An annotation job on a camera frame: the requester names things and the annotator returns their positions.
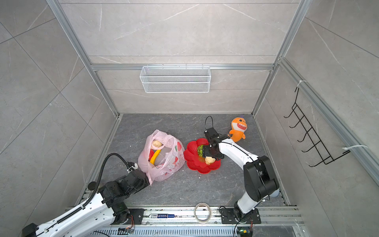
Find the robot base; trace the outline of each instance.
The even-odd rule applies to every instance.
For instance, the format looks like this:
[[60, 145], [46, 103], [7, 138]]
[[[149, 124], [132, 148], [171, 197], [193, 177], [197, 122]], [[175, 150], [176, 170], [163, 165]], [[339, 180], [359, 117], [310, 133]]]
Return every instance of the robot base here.
[[[237, 224], [238, 223], [238, 217], [234, 214], [235, 208], [221, 208], [220, 214], [221, 214], [221, 222], [223, 224]], [[254, 209], [251, 212], [249, 212], [243, 219], [241, 219], [240, 223], [250, 223], [250, 218], [253, 224], [260, 224], [261, 219], [259, 215], [258, 209]]]

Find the blue marker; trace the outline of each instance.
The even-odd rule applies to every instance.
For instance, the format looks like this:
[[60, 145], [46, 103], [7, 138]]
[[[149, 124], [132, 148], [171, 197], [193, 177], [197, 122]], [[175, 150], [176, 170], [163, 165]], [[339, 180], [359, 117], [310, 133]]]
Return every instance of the blue marker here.
[[174, 218], [174, 214], [150, 214], [150, 218]]

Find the orange plush toy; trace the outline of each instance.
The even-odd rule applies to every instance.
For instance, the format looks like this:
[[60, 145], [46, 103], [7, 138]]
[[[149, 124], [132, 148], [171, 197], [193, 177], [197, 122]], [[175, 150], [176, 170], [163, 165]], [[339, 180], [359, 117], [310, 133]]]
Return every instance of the orange plush toy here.
[[234, 142], [238, 142], [239, 140], [245, 139], [246, 136], [244, 132], [247, 129], [246, 121], [243, 118], [235, 118], [232, 121], [232, 129], [230, 130], [229, 134], [232, 136], [230, 137]]

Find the red flower-shaped plate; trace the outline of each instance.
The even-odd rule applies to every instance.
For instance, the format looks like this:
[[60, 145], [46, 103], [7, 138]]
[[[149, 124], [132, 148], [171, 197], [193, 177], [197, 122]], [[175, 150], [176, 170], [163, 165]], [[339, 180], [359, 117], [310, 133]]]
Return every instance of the red flower-shaped plate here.
[[221, 166], [221, 162], [216, 160], [213, 164], [207, 165], [205, 158], [200, 157], [197, 153], [197, 148], [200, 145], [208, 145], [205, 138], [199, 138], [196, 141], [191, 141], [187, 145], [187, 150], [184, 151], [184, 159], [187, 161], [187, 166], [190, 170], [197, 170], [202, 174], [208, 174], [211, 170], [217, 170]]

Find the pink plastic bag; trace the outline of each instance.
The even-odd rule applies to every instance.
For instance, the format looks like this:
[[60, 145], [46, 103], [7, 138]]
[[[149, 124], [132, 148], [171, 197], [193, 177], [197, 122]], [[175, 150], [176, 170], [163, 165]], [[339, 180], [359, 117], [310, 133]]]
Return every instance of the pink plastic bag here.
[[[153, 150], [162, 150], [159, 155], [164, 156], [160, 162], [155, 162], [157, 166], [149, 162], [149, 154], [153, 140], [160, 141], [163, 144], [159, 148], [153, 147]], [[146, 173], [151, 185], [154, 180], [162, 181], [167, 179], [184, 165], [185, 159], [183, 151], [183, 144], [177, 138], [165, 132], [155, 130], [153, 134], [146, 139], [145, 148], [138, 157], [138, 166]]]

